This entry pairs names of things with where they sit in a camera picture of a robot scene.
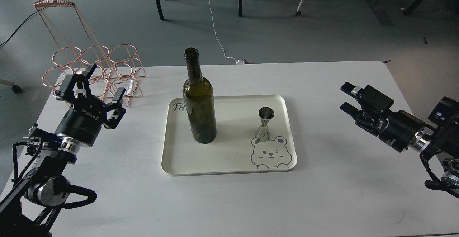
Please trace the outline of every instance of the white cable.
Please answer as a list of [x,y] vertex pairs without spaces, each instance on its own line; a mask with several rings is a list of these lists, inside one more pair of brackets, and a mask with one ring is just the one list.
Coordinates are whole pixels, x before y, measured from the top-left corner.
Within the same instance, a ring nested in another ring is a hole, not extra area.
[[235,58],[233,58],[233,57],[226,57],[225,49],[223,49],[223,46],[220,44],[220,41],[219,41],[218,38],[217,38],[217,30],[215,30],[215,23],[214,23],[214,21],[213,21],[213,13],[212,13],[212,6],[210,5],[210,0],[209,0],[209,8],[210,8],[210,15],[211,15],[211,18],[212,18],[213,31],[214,31],[214,33],[215,33],[215,39],[217,39],[218,45],[220,45],[220,48],[222,48],[222,50],[223,50],[223,55],[225,56],[225,59],[229,59],[229,58],[234,59],[234,61],[235,61],[236,64],[237,64],[239,61],[237,61]]

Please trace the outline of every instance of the bear face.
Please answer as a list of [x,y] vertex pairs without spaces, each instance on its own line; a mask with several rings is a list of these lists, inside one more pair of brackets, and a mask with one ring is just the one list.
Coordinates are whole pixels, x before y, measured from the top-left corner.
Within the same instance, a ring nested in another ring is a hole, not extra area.
[[287,150],[287,139],[285,137],[278,136],[274,140],[265,142],[261,142],[259,137],[255,137],[251,143],[254,146],[251,160],[254,165],[257,165],[257,168],[260,166],[279,168],[280,165],[288,168],[292,161],[292,155]]

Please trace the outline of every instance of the wine bottle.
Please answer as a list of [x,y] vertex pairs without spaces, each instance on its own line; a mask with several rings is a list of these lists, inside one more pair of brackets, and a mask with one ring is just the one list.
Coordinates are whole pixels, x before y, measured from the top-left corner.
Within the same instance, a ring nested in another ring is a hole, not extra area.
[[207,144],[212,142],[217,135],[212,85],[205,77],[202,77],[197,49],[186,49],[185,61],[188,80],[183,84],[182,94],[191,132],[197,142]]

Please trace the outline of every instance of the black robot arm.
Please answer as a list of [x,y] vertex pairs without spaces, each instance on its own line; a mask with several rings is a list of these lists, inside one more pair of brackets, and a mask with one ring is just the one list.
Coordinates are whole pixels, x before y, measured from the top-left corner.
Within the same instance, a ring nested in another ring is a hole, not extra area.
[[[62,176],[65,166],[76,162],[79,148],[91,147],[102,125],[115,129],[126,112],[123,108],[124,88],[119,88],[108,104],[91,94],[89,79],[94,70],[95,65],[90,65],[86,71],[64,78],[56,91],[56,98],[69,103],[70,108],[54,134],[38,129],[35,124],[25,142],[13,144],[13,189],[0,202],[0,237],[51,237],[49,230],[61,209],[85,206],[96,200],[94,191],[71,185]],[[113,115],[107,119],[110,111]],[[32,159],[19,174],[16,147],[20,145],[27,146],[26,154],[32,155]],[[70,193],[86,199],[65,203]],[[34,221],[22,214],[22,197],[44,207]]]
[[[341,110],[352,116],[355,124],[365,131],[402,152],[408,147],[420,153],[421,162],[432,180],[425,185],[429,189],[446,191],[459,198],[459,103],[451,98],[443,98],[433,109],[429,121],[437,125],[429,126],[406,111],[393,112],[392,99],[372,86],[365,88],[344,83],[341,91],[350,95],[360,104],[361,110],[349,103],[343,103]],[[424,133],[428,128],[432,134]],[[444,174],[438,178],[429,168],[428,161],[439,157]]]

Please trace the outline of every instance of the tray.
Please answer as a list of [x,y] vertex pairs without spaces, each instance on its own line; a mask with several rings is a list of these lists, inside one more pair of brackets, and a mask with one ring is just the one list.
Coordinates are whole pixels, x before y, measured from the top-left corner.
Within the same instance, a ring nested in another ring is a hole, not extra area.
[[[297,164],[285,100],[280,95],[216,96],[217,137],[196,142],[183,98],[169,103],[161,167],[171,175],[201,175],[289,171]],[[268,106],[270,139],[254,138],[261,121],[258,111]]]

